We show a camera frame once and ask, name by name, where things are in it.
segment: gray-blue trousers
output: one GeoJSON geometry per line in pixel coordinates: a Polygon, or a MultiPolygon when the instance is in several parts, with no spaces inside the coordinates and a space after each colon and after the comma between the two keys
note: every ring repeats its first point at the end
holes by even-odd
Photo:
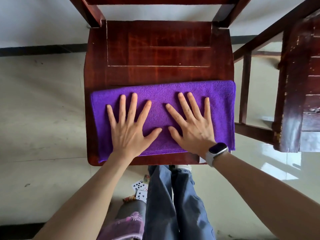
{"type": "Polygon", "coordinates": [[[191,172],[186,169],[171,172],[168,165],[149,166],[148,170],[143,240],[215,239],[203,202],[195,192],[191,172]]]}

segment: forearm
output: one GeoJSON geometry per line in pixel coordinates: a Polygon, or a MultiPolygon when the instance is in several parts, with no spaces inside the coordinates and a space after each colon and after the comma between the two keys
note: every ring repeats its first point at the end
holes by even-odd
{"type": "Polygon", "coordinates": [[[34,240],[95,240],[115,186],[129,163],[124,156],[112,153],[99,171],[48,220],[34,240]]]}
{"type": "Polygon", "coordinates": [[[318,238],[318,203],[230,153],[216,157],[213,166],[278,238],[318,238]]]}

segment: beige floor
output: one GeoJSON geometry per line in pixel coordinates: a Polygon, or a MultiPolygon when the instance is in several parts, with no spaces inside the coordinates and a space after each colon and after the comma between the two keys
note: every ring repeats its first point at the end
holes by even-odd
{"type": "MultiPolygon", "coordinates": [[[[0,225],[45,222],[97,170],[87,163],[83,98],[84,53],[0,58],[0,225]]],[[[235,64],[238,119],[242,62],[235,64]]],[[[274,116],[278,71],[253,58],[248,124],[274,116]]],[[[279,153],[236,134],[234,155],[320,202],[319,153],[279,153]]],[[[146,166],[127,169],[111,215],[146,166]]],[[[193,166],[218,239],[271,239],[270,231],[215,169],[193,166]]]]}

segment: finger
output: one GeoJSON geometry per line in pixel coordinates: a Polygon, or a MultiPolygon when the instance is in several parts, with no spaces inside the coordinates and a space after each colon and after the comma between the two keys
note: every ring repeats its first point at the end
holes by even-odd
{"type": "Polygon", "coordinates": [[[116,126],[117,122],[116,122],[116,119],[115,119],[115,116],[113,114],[112,107],[110,104],[108,104],[106,106],[106,111],[108,112],[108,117],[109,117],[111,128],[114,128],[116,126]]]}
{"type": "Polygon", "coordinates": [[[120,96],[120,108],[119,108],[119,124],[123,125],[126,122],[126,96],[120,96]]]}
{"type": "Polygon", "coordinates": [[[151,108],[151,101],[148,100],[144,105],[143,110],[141,111],[141,114],[139,115],[139,118],[137,120],[137,124],[140,125],[141,127],[143,126],[143,124],[145,123],[148,117],[150,108],[151,108]]]}
{"type": "Polygon", "coordinates": [[[174,107],[172,107],[170,104],[167,104],[166,106],[167,111],[169,112],[169,114],[174,118],[174,120],[178,123],[178,125],[180,125],[180,127],[182,126],[186,126],[187,122],[184,120],[184,118],[181,116],[181,114],[179,114],[174,107]]]}
{"type": "Polygon", "coordinates": [[[182,136],[179,134],[176,128],[173,126],[168,127],[171,137],[181,146],[182,136]]]}
{"type": "Polygon", "coordinates": [[[147,141],[148,147],[151,145],[152,142],[154,142],[155,139],[157,139],[158,135],[162,132],[161,128],[154,129],[149,135],[145,137],[145,140],[147,141]]]}
{"type": "Polygon", "coordinates": [[[191,105],[191,108],[192,108],[192,112],[194,114],[194,117],[199,120],[202,118],[202,115],[201,115],[201,112],[200,112],[200,109],[199,109],[199,106],[194,98],[194,96],[192,95],[191,92],[188,92],[187,94],[188,96],[188,99],[189,99],[189,102],[190,102],[190,105],[191,105]]]}
{"type": "Polygon", "coordinates": [[[138,102],[138,95],[136,93],[133,93],[131,96],[131,103],[130,103],[130,108],[128,112],[127,123],[130,123],[130,124],[134,123],[134,117],[136,116],[136,110],[137,110],[137,102],[138,102]]]}
{"type": "Polygon", "coordinates": [[[191,109],[190,109],[190,107],[189,107],[189,105],[188,105],[188,103],[186,101],[186,98],[184,97],[182,92],[180,92],[178,94],[178,99],[179,99],[181,107],[183,109],[183,113],[186,116],[186,119],[187,120],[195,119],[195,117],[193,116],[193,113],[192,113],[192,111],[191,111],[191,109]]]}
{"type": "Polygon", "coordinates": [[[208,97],[204,100],[204,118],[211,122],[210,101],[208,97]]]}

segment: white watch band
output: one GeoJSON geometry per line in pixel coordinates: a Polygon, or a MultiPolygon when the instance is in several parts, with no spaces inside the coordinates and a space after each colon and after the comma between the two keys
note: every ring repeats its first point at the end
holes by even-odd
{"type": "Polygon", "coordinates": [[[228,151],[228,147],[226,147],[226,148],[224,148],[223,150],[219,151],[217,154],[213,154],[213,153],[211,153],[211,152],[208,151],[208,152],[205,154],[205,161],[207,162],[207,164],[208,164],[210,167],[213,168],[214,166],[212,165],[212,162],[214,161],[214,158],[215,158],[216,156],[220,155],[221,153],[225,152],[225,151],[228,151]]]}

